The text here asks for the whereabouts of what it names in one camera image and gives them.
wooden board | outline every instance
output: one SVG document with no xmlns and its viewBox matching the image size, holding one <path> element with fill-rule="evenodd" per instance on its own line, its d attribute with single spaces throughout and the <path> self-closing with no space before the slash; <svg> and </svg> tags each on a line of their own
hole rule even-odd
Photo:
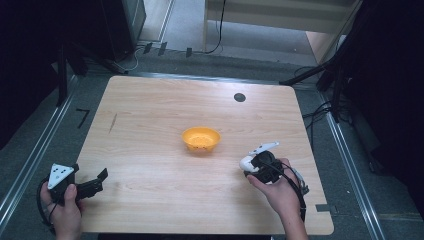
<svg viewBox="0 0 424 240">
<path fill-rule="evenodd" d="M 237 102 L 236 93 L 246 96 Z M 218 130 L 210 153 L 189 152 L 182 132 Z M 309 234 L 331 234 L 329 212 L 294 90 L 286 86 L 113 77 L 78 158 L 77 182 L 107 167 L 104 190 L 85 199 L 85 232 L 279 234 L 283 228 L 239 161 L 261 143 L 287 157 L 310 193 Z"/>
</svg>

gray floor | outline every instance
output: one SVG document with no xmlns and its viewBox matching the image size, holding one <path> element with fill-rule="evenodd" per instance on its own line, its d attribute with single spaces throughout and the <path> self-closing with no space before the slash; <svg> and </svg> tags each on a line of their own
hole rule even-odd
<svg viewBox="0 0 424 240">
<path fill-rule="evenodd" d="M 308 47 L 308 43 L 303 37 L 296 38 L 296 42 L 293 44 L 296 44 L 297 49 L 304 49 L 304 51 Z M 231 81 L 245 79 L 244 82 L 278 84 L 279 80 L 293 77 L 294 72 L 299 67 L 311 63 L 305 59 L 313 59 L 309 49 L 309 53 L 303 53 L 305 55 L 304 60 L 292 62 L 292 59 L 301 58 L 299 53 L 290 51 L 292 47 L 281 48 L 283 52 L 286 49 L 281 61 L 272 60 L 273 56 L 267 58 L 266 52 L 263 52 L 261 59 L 243 58 L 241 54 L 237 56 L 194 54 L 186 58 L 184 51 L 172 48 L 168 49 L 164 55 L 158 56 L 159 50 L 154 48 L 146 54 L 142 54 L 142 51 L 138 52 L 139 64 L 129 74 L 158 73 L 160 75 L 150 74 L 150 76 L 163 76 L 163 74 L 178 74 L 178 76 L 186 75 L 187 77 L 209 76 L 238 79 L 229 79 Z M 72 83 L 77 84 L 73 85 L 76 88 L 69 102 L 69 107 L 56 132 L 54 132 L 53 138 L 47 142 L 45 151 L 39 156 L 40 162 L 35 166 L 33 175 L 28 176 L 30 181 L 27 186 L 24 186 L 23 195 L 18 196 L 20 201 L 16 206 L 11 206 L 10 211 L 14 211 L 10 215 L 7 215 L 10 211 L 6 212 L 1 209 L 4 216 L 10 216 L 10 219 L 2 218 L 2 224 L 7 222 L 7 225 L 2 225 L 2 229 L 0 229 L 1 239 L 54 239 L 40 223 L 35 205 L 36 187 L 39 181 L 49 172 L 52 163 L 72 164 L 78 158 L 103 91 L 108 79 L 112 76 L 92 61 L 88 61 L 88 63 L 90 70 L 87 76 L 78 77 L 78 81 L 72 81 Z M 129 57 L 120 64 L 130 68 L 135 66 L 135 59 Z M 322 102 L 320 93 L 314 89 L 313 83 L 316 80 L 316 77 L 312 77 L 295 86 L 296 96 L 303 114 L 313 112 Z M 7 196 L 8 193 L 10 194 L 9 190 L 12 189 L 12 184 L 19 177 L 20 170 L 25 168 L 25 162 L 31 155 L 38 138 L 57 110 L 55 108 L 56 100 L 57 92 L 55 91 L 45 99 L 31 118 L 22 125 L 9 144 L 0 151 L 1 171 L 4 176 L 0 185 L 2 198 Z M 83 114 L 76 111 L 77 108 L 90 110 L 90 114 L 81 128 L 78 128 L 78 125 Z M 424 239 L 423 221 L 419 217 L 405 187 L 391 176 L 377 176 L 371 173 L 368 168 L 367 155 L 352 126 L 342 122 L 339 127 L 349 146 L 366 193 L 378 215 L 385 238 Z M 310 236 L 310 238 L 372 239 L 372 234 L 370 234 L 364 221 L 363 212 L 360 204 L 358 204 L 352 182 L 326 118 L 314 125 L 314 149 L 324 192 L 328 204 L 332 207 L 335 231 L 329 236 Z M 83 236 L 83 239 L 96 238 L 97 234 L 93 233 Z M 275 238 L 283 239 L 282 236 L 275 236 Z"/>
</svg>

cable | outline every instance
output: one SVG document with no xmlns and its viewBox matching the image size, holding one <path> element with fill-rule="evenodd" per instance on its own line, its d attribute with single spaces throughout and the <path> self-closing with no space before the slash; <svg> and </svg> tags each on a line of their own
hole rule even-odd
<svg viewBox="0 0 424 240">
<path fill-rule="evenodd" d="M 308 114 L 302 115 L 303 119 L 306 119 L 306 118 L 311 117 L 311 122 L 305 128 L 306 128 L 306 130 L 308 128 L 310 128 L 310 143 L 311 143 L 312 152 L 314 151 L 314 123 L 316 123 L 319 120 L 321 120 L 322 118 L 324 118 L 324 116 L 327 113 L 333 111 L 333 107 L 332 106 L 329 106 L 329 107 L 326 107 L 326 108 L 322 108 L 324 105 L 329 104 L 329 103 L 331 103 L 331 101 L 327 101 L 327 102 L 321 104 L 313 113 L 308 113 Z M 349 120 L 340 117 L 340 115 L 342 113 L 344 113 L 344 112 L 348 112 L 348 109 L 345 106 L 340 106 L 338 108 L 338 111 L 337 111 L 337 113 L 339 115 L 339 118 L 342 121 L 345 121 L 345 122 L 350 123 Z"/>
<path fill-rule="evenodd" d="M 212 50 L 212 51 L 209 51 L 209 52 L 205 52 L 204 54 L 211 54 L 211 53 L 213 53 L 213 52 L 215 52 L 215 50 L 219 47 L 219 45 L 221 44 L 221 39 L 222 39 L 222 21 L 223 21 L 223 19 L 224 19 L 224 11 L 225 11 L 225 3 L 226 3 L 227 1 L 226 0 L 224 0 L 224 3 L 222 4 L 222 12 L 221 12 L 221 21 L 220 21 L 220 24 L 219 24 L 219 41 L 218 41 L 218 44 L 216 45 L 216 47 Z"/>
</svg>

finger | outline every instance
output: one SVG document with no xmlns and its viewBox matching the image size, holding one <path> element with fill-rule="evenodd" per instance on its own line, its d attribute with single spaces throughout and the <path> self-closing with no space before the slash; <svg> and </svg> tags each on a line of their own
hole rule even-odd
<svg viewBox="0 0 424 240">
<path fill-rule="evenodd" d="M 49 189 L 47 189 L 47 182 L 43 183 L 41 187 L 40 197 L 44 204 L 49 205 L 52 203 L 52 197 L 50 196 Z"/>
<path fill-rule="evenodd" d="M 266 192 L 268 186 L 263 182 L 259 181 L 259 179 L 257 179 L 255 176 L 247 175 L 247 180 L 249 180 L 250 184 L 252 184 L 255 188 L 259 189 L 261 192 Z"/>
<path fill-rule="evenodd" d="M 77 196 L 77 187 L 75 184 L 69 184 L 65 191 L 65 208 L 73 208 L 75 205 L 75 198 Z"/>
</svg>

metal frame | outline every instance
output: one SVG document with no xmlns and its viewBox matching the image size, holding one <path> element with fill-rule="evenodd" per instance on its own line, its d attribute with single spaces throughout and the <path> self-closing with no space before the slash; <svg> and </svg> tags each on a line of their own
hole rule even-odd
<svg viewBox="0 0 424 240">
<path fill-rule="evenodd" d="M 326 96 L 324 96 L 322 93 L 320 94 L 320 96 L 322 103 L 328 101 Z M 367 191 L 365 190 L 364 184 L 362 183 L 361 177 L 356 168 L 354 159 L 343 136 L 343 131 L 340 128 L 340 124 L 336 123 L 331 113 L 327 113 L 326 118 L 328 121 L 328 125 L 330 126 L 331 133 L 333 134 L 334 140 L 336 142 L 337 148 L 339 149 L 340 156 L 346 168 L 350 183 L 352 184 L 356 200 L 358 201 L 359 208 L 362 212 L 362 217 L 364 218 L 365 224 L 367 225 L 371 239 L 386 239 L 383 229 L 380 225 L 377 213 L 375 212 L 371 199 L 368 196 Z"/>
</svg>

